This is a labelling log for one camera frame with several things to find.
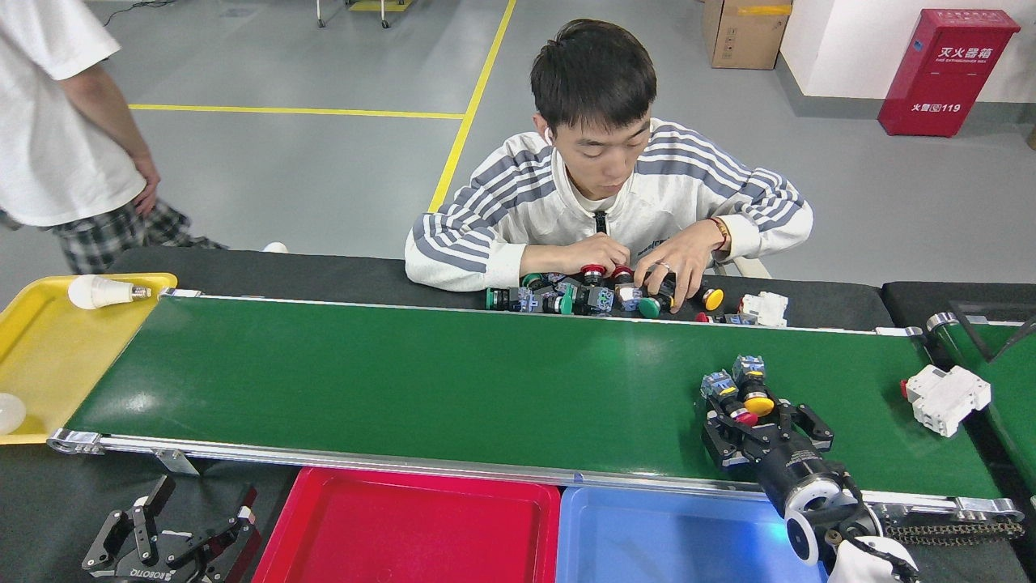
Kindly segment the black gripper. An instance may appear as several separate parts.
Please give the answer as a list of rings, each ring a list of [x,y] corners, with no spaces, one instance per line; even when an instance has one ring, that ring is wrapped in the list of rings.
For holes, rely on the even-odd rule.
[[[832,447],[832,429],[807,403],[780,401],[777,412],[779,429],[754,429],[755,414],[736,419],[706,405],[702,440],[711,460],[723,469],[754,465],[756,479],[783,519],[790,512],[839,504],[844,497],[839,472],[822,457]],[[743,448],[747,438],[749,454]]]
[[[130,511],[109,513],[81,567],[111,571],[116,582],[210,582],[243,578],[261,538],[252,512],[256,488],[244,486],[240,508],[200,534],[159,532],[155,518],[175,487],[175,480],[164,475],[151,494],[139,498]],[[134,538],[134,547],[123,551],[128,538]]]

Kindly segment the seated person's left hand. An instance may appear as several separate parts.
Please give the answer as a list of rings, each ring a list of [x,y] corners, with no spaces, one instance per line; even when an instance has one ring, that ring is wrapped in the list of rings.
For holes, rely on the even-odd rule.
[[[688,296],[699,290],[713,254],[729,247],[730,233],[719,220],[697,221],[643,256],[634,272],[634,283],[648,289],[648,294],[656,294],[664,280],[673,276],[677,289],[670,311],[678,313]]]

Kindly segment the seated person's right hand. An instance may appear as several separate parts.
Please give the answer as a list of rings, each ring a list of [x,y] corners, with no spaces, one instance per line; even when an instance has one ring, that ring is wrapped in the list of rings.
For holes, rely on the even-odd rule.
[[[597,265],[610,275],[618,266],[629,266],[630,258],[628,247],[604,233],[560,247],[560,266],[566,273],[579,273],[585,266]]]

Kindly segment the standing person's hand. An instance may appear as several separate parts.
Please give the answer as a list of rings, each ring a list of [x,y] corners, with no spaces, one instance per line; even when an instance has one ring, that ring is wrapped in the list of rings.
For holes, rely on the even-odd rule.
[[[155,204],[159,202],[159,169],[149,154],[131,155],[130,158],[134,162],[134,168],[145,180],[144,188],[137,196],[134,196],[134,210],[141,217],[147,217],[155,209]]]

